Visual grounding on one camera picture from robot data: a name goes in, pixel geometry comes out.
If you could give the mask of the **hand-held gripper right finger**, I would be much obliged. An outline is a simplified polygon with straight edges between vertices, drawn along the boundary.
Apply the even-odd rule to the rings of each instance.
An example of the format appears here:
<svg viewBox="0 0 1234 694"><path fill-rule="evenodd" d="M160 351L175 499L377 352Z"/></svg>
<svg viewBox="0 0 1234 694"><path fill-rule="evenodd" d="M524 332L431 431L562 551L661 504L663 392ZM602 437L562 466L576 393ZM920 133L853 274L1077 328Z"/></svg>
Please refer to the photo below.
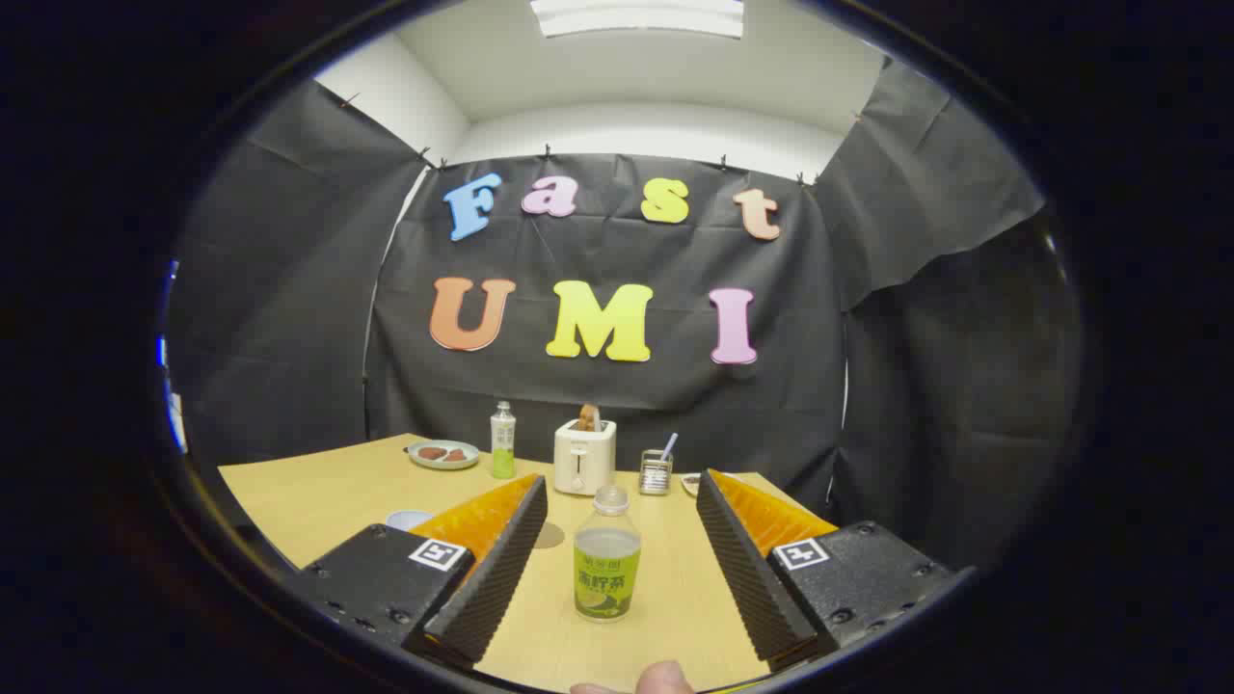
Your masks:
<svg viewBox="0 0 1234 694"><path fill-rule="evenodd" d="M758 659L772 672L872 641L972 575L870 520L834 526L723 470L696 509Z"/></svg>

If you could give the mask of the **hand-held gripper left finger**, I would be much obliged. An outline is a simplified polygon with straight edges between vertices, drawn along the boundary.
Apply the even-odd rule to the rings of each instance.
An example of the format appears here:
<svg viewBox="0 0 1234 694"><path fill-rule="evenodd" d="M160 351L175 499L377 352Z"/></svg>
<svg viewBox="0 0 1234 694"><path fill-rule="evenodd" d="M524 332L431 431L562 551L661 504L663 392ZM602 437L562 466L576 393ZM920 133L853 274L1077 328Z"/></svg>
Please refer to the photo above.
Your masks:
<svg viewBox="0 0 1234 694"><path fill-rule="evenodd" d="M506 615L548 505L544 477L524 475L411 530L370 524L291 584L366 640L469 669Z"/></svg>

